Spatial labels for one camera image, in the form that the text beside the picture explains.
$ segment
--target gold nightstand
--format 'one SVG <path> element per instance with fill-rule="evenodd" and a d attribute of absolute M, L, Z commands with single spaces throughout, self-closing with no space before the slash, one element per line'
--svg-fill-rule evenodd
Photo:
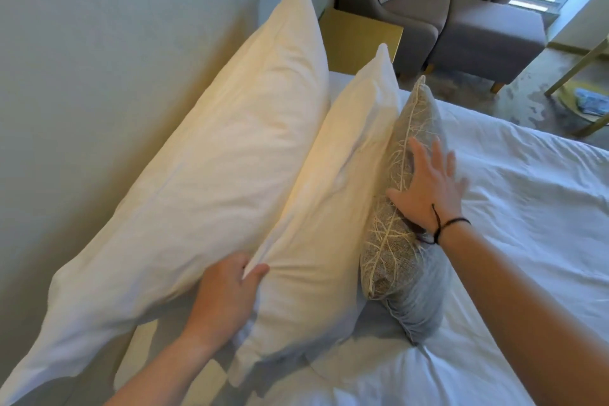
<path fill-rule="evenodd" d="M 401 26 L 328 8 L 319 20 L 328 68 L 343 74 L 355 75 L 386 43 L 393 62 L 402 38 Z"/>

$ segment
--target patterned carpet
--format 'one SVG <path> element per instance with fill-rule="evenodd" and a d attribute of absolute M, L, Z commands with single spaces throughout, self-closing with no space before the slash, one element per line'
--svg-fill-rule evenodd
<path fill-rule="evenodd" d="M 573 139 L 571 133 L 587 121 L 576 116 L 543 91 L 557 81 L 581 57 L 546 48 L 513 83 L 497 95 L 490 93 L 492 81 L 458 71 L 436 69 L 427 76 L 434 96 L 484 114 Z M 597 61 L 575 76 L 609 89 L 609 61 Z M 412 90 L 416 78 L 400 78 L 400 87 Z M 589 145 L 609 149 L 609 126 L 583 140 Z"/>

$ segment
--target white duvet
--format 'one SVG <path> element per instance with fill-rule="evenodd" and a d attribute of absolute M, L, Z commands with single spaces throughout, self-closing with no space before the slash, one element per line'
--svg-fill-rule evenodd
<path fill-rule="evenodd" d="M 349 80 L 331 75 L 334 96 Z M 465 216 L 609 341 L 609 153 L 438 105 L 458 171 L 472 181 Z M 115 387 L 175 338 L 186 316 L 187 309 L 175 310 L 140 326 Z M 231 356 L 219 353 L 183 404 L 532 404 L 457 278 L 440 330 L 421 348 L 411 347 L 386 310 L 369 302 L 352 336 L 311 362 L 260 366 L 237 389 L 226 380 Z"/>

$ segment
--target left hand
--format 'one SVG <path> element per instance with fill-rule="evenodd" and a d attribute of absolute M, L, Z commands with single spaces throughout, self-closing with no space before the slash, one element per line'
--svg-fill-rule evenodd
<path fill-rule="evenodd" d="M 243 278 L 249 261 L 248 255 L 235 252 L 205 270 L 183 339 L 215 351 L 245 325 L 258 285 L 269 272 L 269 265 L 259 264 Z"/>

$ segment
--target bed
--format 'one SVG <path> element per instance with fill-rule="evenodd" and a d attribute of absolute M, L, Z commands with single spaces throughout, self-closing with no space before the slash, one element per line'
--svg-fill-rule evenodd
<path fill-rule="evenodd" d="M 351 77 L 330 79 L 335 98 Z M 609 342 L 609 153 L 439 105 L 458 170 L 471 179 L 465 216 Z M 138 326 L 115 388 L 177 337 L 189 311 L 181 302 Z M 440 330 L 419 348 L 368 302 L 350 338 L 308 359 L 259 365 L 239 388 L 226 378 L 232 355 L 225 347 L 215 356 L 183 405 L 532 404 L 456 276 Z"/>

